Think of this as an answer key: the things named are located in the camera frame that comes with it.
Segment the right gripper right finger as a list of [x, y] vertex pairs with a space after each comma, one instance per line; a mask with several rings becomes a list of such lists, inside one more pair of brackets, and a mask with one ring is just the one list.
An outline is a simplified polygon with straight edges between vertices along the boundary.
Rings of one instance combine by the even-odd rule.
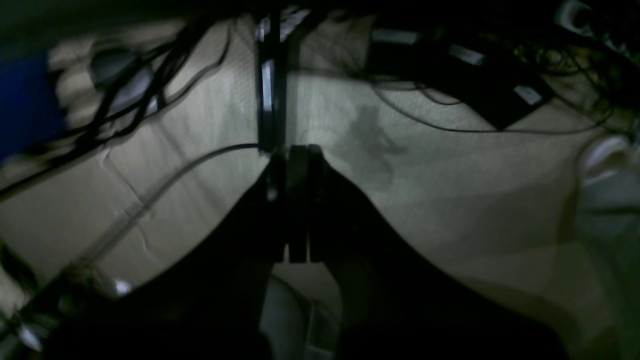
[[338, 284], [337, 360], [567, 360], [550, 326], [425, 259], [317, 145], [289, 148], [289, 210]]

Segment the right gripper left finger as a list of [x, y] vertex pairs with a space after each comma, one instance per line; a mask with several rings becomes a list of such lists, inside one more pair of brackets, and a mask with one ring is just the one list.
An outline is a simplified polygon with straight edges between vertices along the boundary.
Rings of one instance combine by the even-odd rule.
[[118, 300], [66, 322], [47, 360], [269, 360], [259, 330], [272, 268], [283, 258], [277, 211], [287, 153], [274, 151], [252, 186], [190, 253]]

